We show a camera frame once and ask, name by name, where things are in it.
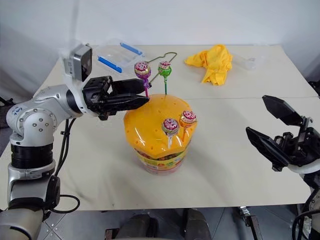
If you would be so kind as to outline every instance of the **green lollipop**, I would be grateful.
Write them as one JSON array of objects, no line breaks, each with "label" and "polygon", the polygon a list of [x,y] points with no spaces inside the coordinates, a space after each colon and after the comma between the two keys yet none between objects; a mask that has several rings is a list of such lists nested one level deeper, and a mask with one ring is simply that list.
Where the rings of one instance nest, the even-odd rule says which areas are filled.
[{"label": "green lollipop", "polygon": [[159,63],[158,72],[164,78],[164,92],[167,95],[167,77],[171,74],[172,69],[170,62],[162,61]]}]

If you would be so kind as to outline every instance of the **yellow cloth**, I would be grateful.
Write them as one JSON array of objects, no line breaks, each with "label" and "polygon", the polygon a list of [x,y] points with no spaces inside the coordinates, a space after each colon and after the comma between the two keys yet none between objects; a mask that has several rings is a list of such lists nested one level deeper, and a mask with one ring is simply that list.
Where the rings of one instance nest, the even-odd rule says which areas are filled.
[{"label": "yellow cloth", "polygon": [[189,56],[184,62],[190,66],[206,68],[202,83],[211,82],[213,85],[223,85],[226,81],[227,71],[232,69],[232,57],[225,45],[218,44],[210,50]]}]

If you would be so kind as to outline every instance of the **white wall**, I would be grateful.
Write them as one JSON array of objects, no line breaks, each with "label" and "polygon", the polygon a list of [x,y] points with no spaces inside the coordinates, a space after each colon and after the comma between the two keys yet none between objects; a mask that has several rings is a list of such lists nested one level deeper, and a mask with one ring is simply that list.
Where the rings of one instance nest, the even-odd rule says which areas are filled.
[{"label": "white wall", "polygon": [[[70,37],[74,2],[75,36],[90,44],[282,44],[305,77],[320,65],[319,0],[0,0],[0,95],[28,95],[46,78]],[[17,86],[4,88],[3,75]]]}]

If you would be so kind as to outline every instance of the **floor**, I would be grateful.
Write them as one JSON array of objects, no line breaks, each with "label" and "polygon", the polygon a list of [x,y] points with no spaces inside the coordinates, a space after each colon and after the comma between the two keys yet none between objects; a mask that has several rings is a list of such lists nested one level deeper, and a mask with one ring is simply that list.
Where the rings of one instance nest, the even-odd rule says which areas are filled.
[{"label": "floor", "polygon": [[[0,155],[9,142],[11,130],[0,129]],[[263,240],[290,240],[296,205],[252,206],[258,217]],[[205,216],[213,240],[253,240],[252,232],[240,218],[237,208],[198,208]],[[158,219],[160,238],[179,240],[182,209],[76,211],[53,213],[41,225],[38,240],[103,240],[106,229],[119,228],[133,215],[148,213]]]}]

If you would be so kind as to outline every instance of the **yellow foam top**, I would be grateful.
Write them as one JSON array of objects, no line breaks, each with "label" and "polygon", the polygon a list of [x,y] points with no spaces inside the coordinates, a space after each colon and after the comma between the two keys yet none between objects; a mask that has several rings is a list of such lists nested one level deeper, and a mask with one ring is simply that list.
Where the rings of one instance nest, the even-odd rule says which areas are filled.
[{"label": "yellow foam top", "polygon": [[145,105],[135,110],[129,110],[124,116],[126,140],[135,149],[154,159],[180,153],[186,149],[197,123],[186,129],[180,126],[177,135],[173,136],[171,147],[168,149],[168,137],[161,126],[165,119],[173,118],[179,122],[183,111],[192,111],[184,100],[164,94],[149,96]]}]

